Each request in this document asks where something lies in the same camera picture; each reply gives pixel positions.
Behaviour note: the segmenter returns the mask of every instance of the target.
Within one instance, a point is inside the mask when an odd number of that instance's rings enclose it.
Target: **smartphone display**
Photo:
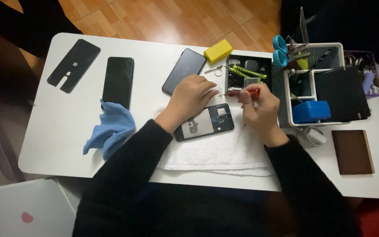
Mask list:
[[[209,134],[226,132],[234,129],[234,123],[228,104],[204,108],[201,113],[185,121],[175,132],[175,139],[185,141]]]
[[[199,74],[205,62],[206,58],[203,55],[186,48],[163,84],[162,91],[172,95],[182,79],[191,74]]]
[[[109,57],[106,66],[102,100],[122,105],[130,109],[133,84],[134,59]]]
[[[99,53],[99,47],[83,39],[77,40],[58,66],[56,66],[47,82],[50,85],[57,86],[62,78],[66,76],[67,79],[61,86],[61,90],[65,93],[71,93]]]

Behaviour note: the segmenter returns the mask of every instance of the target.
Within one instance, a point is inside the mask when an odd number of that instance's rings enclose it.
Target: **black sleeve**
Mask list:
[[[349,206],[295,137],[267,148],[283,193],[301,227],[301,236],[361,236]]]
[[[135,192],[150,180],[171,140],[151,119],[119,148],[83,193],[73,236],[129,236]]]

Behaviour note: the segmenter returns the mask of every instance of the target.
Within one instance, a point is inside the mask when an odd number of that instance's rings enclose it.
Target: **white towel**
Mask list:
[[[200,170],[233,175],[268,176],[274,173],[264,146],[244,126],[242,109],[229,105],[232,131],[177,142],[172,140],[157,165],[165,170]],[[155,109],[156,117],[164,107]]]

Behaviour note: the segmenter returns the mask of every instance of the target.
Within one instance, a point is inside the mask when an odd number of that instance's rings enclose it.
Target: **blue microfiber cloth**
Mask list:
[[[136,127],[130,111],[113,102],[103,102],[104,113],[100,115],[100,125],[94,126],[90,139],[83,147],[83,155],[90,148],[103,148],[103,159],[108,160],[122,146]]]

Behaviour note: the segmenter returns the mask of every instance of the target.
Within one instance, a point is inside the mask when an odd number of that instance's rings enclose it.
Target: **hand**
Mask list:
[[[258,88],[260,96],[257,100],[258,107],[255,107],[248,90]],[[268,147],[276,147],[289,141],[277,124],[280,100],[270,92],[266,84],[250,84],[242,89],[238,102],[242,103],[245,123],[255,130],[262,143]]]
[[[155,121],[167,132],[173,133],[185,120],[201,112],[208,101],[218,94],[218,90],[207,92],[215,86],[216,83],[203,76],[187,76],[175,87],[169,104]]]

